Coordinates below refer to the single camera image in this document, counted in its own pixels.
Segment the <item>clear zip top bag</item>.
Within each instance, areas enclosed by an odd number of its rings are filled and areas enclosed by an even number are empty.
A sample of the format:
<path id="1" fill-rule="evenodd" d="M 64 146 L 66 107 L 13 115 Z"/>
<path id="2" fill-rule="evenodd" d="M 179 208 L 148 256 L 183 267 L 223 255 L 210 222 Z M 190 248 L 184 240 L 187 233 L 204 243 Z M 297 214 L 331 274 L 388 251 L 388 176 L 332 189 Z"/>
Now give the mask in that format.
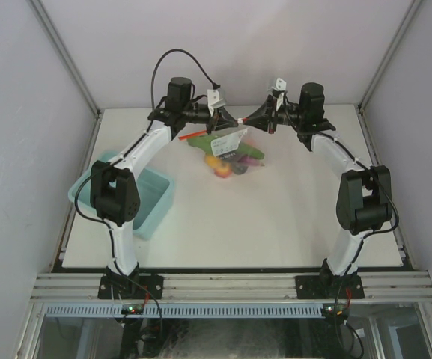
<path id="1" fill-rule="evenodd" d="M 190 147 L 204 153 L 204 163 L 219 178 L 242 176 L 265 166 L 265 153 L 253 141 L 245 118 L 236 119 L 237 127 L 180 135 Z"/>

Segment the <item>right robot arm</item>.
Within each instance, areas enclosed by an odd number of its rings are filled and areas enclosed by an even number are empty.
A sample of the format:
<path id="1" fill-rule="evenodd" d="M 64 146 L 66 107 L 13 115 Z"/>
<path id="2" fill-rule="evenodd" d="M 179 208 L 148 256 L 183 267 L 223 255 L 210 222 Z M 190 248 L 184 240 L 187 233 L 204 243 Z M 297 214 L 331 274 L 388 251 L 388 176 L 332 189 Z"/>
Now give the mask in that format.
<path id="1" fill-rule="evenodd" d="M 286 82 L 278 78 L 264 104 L 243 119 L 243 124 L 273 134 L 281 125 L 291 127 L 307 150 L 318 155 L 339 179 L 335 214 L 341 228 L 335 247 L 324 260 L 320 290 L 337 298 L 347 288 L 345 276 L 358 270 L 358 260 L 368 238 L 387 233 L 384 224 L 398 222 L 387 167 L 364 165 L 341 140 L 325 117 L 324 87 L 305 83 L 299 101 L 291 102 Z"/>

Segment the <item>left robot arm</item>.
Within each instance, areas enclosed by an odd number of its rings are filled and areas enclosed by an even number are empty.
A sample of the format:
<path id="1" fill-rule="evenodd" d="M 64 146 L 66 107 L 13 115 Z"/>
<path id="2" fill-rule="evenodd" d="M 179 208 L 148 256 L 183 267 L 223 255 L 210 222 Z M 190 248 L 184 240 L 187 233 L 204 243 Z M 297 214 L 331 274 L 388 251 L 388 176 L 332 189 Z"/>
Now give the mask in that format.
<path id="1" fill-rule="evenodd" d="M 148 115 L 149 124 L 142 134 L 107 162 L 96 161 L 91 167 L 90 205 L 97 223 L 109 230 L 109 271 L 118 275 L 114 291 L 131 299 L 140 290 L 140 281 L 133 276 L 139 270 L 133 243 L 133 222 L 141 206 L 136 182 L 149 161 L 172 142 L 186 124 L 203 124 L 206 133 L 237 125 L 225 111 L 226 101 L 220 85 L 204 95 L 207 102 L 198 104 L 192 97 L 193 83 L 185 77 L 174 77 L 166 96 Z"/>

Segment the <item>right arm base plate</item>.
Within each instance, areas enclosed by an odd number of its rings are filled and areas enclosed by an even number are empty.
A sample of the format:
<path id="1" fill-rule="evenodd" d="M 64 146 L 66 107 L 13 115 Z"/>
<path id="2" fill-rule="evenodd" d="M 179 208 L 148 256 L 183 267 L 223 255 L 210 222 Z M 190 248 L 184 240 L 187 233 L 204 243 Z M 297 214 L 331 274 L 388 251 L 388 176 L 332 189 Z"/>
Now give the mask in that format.
<path id="1" fill-rule="evenodd" d="M 295 277 L 298 299 L 363 299 L 365 292 L 358 275 L 335 277 L 329 281 L 320 275 L 298 275 Z"/>

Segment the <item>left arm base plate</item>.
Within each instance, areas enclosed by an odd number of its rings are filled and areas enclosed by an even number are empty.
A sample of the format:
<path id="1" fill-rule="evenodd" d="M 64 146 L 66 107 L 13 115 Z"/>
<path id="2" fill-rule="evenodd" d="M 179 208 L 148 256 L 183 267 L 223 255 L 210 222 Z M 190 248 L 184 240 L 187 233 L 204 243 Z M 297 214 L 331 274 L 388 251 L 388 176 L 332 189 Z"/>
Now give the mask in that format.
<path id="1" fill-rule="evenodd" d="M 139 275 L 132 281 L 119 275 L 103 275 L 100 279 L 97 298 L 109 299 L 152 299 L 160 300 L 164 286 L 164 277 L 156 274 Z"/>

